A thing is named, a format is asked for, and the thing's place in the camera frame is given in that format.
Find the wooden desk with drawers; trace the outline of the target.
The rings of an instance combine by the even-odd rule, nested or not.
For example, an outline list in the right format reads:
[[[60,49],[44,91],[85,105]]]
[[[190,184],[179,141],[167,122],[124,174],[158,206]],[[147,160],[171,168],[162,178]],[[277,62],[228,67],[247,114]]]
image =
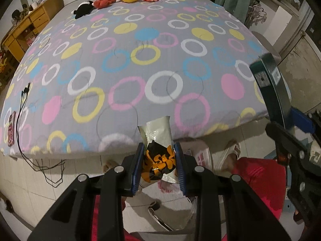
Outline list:
[[[35,30],[40,34],[63,7],[63,0],[45,0],[6,34],[1,42],[1,48],[8,50],[20,62],[29,48],[27,31],[33,33]]]

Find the white orange snack packet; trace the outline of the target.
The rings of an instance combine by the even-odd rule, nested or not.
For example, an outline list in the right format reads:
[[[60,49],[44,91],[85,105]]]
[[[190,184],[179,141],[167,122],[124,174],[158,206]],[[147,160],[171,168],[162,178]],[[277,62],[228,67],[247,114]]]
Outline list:
[[[177,183],[176,159],[170,129],[170,117],[164,116],[139,127],[145,145],[141,187],[148,187],[157,181]]]

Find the white slipper foot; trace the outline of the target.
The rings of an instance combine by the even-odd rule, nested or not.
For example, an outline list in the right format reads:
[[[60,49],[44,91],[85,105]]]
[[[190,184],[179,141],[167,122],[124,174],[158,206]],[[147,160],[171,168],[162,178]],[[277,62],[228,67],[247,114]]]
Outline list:
[[[105,160],[102,163],[102,173],[104,174],[104,173],[110,171],[111,169],[114,169],[116,166],[119,166],[118,162],[116,162],[112,159]]]
[[[231,173],[241,154],[241,147],[237,140],[233,139],[228,142],[223,153],[219,154],[214,163],[214,172]]]

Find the red trousers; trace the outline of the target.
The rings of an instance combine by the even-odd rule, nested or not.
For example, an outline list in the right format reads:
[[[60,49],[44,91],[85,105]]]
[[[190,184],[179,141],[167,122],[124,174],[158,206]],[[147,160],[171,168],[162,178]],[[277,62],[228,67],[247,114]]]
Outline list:
[[[255,191],[274,216],[282,213],[286,191],[286,170],[272,159],[238,158],[231,174],[237,174]],[[95,197],[91,240],[97,240],[100,195]]]

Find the red patterned phone case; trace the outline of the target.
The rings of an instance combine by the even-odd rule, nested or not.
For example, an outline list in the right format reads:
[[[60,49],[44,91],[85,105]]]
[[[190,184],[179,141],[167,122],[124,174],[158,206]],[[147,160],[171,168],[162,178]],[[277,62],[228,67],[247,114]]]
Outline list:
[[[13,111],[9,117],[9,126],[8,126],[8,146],[12,147],[15,143],[15,120],[16,120],[16,111]]]

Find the white red plastic trash bag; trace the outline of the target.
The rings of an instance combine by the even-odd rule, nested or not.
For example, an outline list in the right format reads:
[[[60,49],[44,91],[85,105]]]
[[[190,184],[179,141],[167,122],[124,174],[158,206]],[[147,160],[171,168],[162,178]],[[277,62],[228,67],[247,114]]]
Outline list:
[[[216,176],[209,169],[197,164],[195,158],[183,153],[179,142],[174,145],[176,176],[180,190],[186,197],[197,198],[195,238],[201,239],[214,231],[221,235],[218,191],[209,184],[217,184]],[[135,154],[134,168],[131,172],[131,192],[136,194],[140,186],[145,145],[140,143]]]

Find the black white plush toy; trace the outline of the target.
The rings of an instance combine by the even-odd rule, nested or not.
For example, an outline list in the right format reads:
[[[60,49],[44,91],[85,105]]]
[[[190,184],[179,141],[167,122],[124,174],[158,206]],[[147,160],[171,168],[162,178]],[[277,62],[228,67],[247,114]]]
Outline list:
[[[85,1],[80,3],[76,10],[73,10],[71,14],[75,16],[75,19],[89,15],[94,9],[93,1]]]

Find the white slipper right foot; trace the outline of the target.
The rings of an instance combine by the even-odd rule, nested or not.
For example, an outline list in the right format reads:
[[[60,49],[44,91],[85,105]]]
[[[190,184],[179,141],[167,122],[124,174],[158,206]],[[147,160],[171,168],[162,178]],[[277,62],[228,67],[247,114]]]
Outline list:
[[[237,140],[233,139],[228,142],[223,153],[219,154],[214,163],[214,172],[231,173],[241,154],[241,147]]]

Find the dark green long box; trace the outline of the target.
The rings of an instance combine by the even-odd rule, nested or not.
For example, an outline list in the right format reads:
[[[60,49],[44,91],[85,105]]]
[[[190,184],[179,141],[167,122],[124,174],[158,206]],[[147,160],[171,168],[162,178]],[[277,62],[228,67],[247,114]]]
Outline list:
[[[250,65],[268,111],[269,120],[294,134],[291,103],[286,85],[271,53],[266,53]]]

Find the white slipper left foot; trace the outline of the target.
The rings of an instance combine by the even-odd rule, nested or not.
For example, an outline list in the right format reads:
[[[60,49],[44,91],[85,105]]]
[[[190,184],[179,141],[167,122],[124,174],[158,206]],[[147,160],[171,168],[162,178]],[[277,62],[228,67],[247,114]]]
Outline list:
[[[118,162],[116,162],[112,159],[105,160],[102,163],[102,173],[104,174],[104,173],[110,171],[111,169],[114,169],[116,166],[119,166]]]

